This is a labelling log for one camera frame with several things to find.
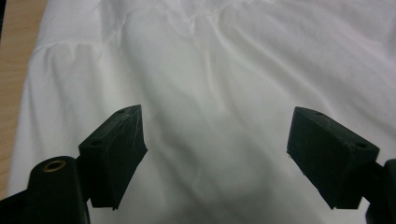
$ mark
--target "screw hole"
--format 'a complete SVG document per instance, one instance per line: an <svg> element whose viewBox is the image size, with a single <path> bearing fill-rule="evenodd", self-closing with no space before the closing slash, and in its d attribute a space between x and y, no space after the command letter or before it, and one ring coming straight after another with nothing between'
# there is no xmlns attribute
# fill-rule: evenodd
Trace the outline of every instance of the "screw hole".
<svg viewBox="0 0 396 224"><path fill-rule="evenodd" d="M101 140L94 140L92 143L91 143L91 145L93 145L94 147L97 147L97 146L99 146L99 145L101 145L102 144L102 141Z"/></svg>
<svg viewBox="0 0 396 224"><path fill-rule="evenodd" d="M47 163L46 166L44 166L43 171L46 173L55 172L64 168L65 165L66 165L66 161L52 161Z"/></svg>
<svg viewBox="0 0 396 224"><path fill-rule="evenodd" d="M355 145L356 145L357 147L367 148L366 144L364 144L364 143L356 143Z"/></svg>

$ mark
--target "black bracket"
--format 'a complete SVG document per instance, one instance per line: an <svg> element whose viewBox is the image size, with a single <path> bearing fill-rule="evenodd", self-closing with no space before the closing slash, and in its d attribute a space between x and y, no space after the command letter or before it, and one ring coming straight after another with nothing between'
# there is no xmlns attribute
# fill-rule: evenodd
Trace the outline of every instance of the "black bracket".
<svg viewBox="0 0 396 224"><path fill-rule="evenodd" d="M379 148L369 141L318 111L296 107L288 153L331 209L357 209L364 197L367 223L396 223L396 160L376 163Z"/></svg>
<svg viewBox="0 0 396 224"><path fill-rule="evenodd" d="M119 110L79 145L78 158L39 163L27 190L0 201L0 223L90 223L86 202L117 209L147 151L140 105Z"/></svg>

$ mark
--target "wooden table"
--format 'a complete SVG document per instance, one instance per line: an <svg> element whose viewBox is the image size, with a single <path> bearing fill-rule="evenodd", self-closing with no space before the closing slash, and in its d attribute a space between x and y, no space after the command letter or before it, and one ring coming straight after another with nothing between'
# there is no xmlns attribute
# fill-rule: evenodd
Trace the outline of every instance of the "wooden table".
<svg viewBox="0 0 396 224"><path fill-rule="evenodd" d="M27 64L47 0L7 0L0 43L0 199L7 182Z"/></svg>

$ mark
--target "white cloth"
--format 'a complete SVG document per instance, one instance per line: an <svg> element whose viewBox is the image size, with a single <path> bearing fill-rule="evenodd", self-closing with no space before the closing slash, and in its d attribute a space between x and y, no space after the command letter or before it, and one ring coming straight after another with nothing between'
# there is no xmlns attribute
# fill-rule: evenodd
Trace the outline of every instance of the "white cloth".
<svg viewBox="0 0 396 224"><path fill-rule="evenodd" d="M394 0L49 0L21 103L10 194L114 111L148 154L100 223L365 223L286 153L295 106L396 158Z"/></svg>

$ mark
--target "wrinkled sheet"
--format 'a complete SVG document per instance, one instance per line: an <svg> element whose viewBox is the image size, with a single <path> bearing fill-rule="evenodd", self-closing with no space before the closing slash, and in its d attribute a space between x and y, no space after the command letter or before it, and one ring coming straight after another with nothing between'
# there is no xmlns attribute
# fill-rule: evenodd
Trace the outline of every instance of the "wrinkled sheet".
<svg viewBox="0 0 396 224"><path fill-rule="evenodd" d="M49 0L24 85L9 193L114 111L148 154L99 223L365 223L286 153L295 106L396 158L394 0Z"/></svg>

